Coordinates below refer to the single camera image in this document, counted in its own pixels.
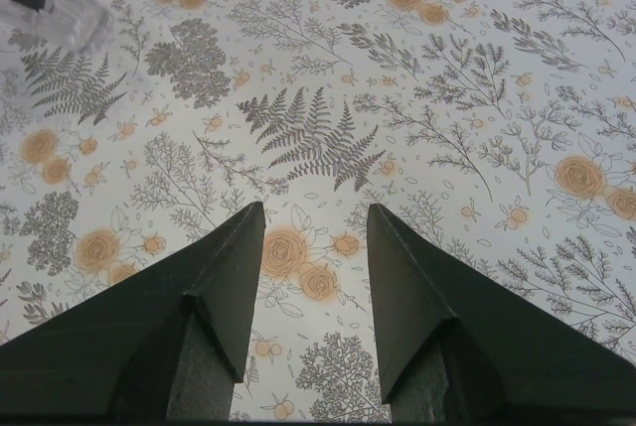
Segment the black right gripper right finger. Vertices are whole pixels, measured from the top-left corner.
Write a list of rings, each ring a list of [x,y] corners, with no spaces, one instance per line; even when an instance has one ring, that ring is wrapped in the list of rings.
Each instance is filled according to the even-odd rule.
[[[370,206],[382,401],[395,422],[631,422],[635,368]]]

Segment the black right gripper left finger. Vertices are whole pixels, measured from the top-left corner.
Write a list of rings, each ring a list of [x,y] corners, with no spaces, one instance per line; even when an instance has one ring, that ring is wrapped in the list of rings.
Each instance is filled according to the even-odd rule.
[[[5,419],[226,419],[264,241],[254,202],[1,349]]]

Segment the small clear glass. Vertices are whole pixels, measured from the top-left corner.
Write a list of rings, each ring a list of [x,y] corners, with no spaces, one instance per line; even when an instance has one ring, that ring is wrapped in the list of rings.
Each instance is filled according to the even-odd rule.
[[[39,12],[1,0],[1,21],[79,55],[100,50],[112,27],[97,0],[46,0]]]

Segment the floral patterned tablecloth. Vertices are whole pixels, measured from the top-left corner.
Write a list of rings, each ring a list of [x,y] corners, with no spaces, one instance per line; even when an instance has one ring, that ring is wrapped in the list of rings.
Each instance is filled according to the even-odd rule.
[[[367,212],[635,358],[635,0],[98,0],[1,30],[1,340],[267,223],[236,421],[386,422]]]

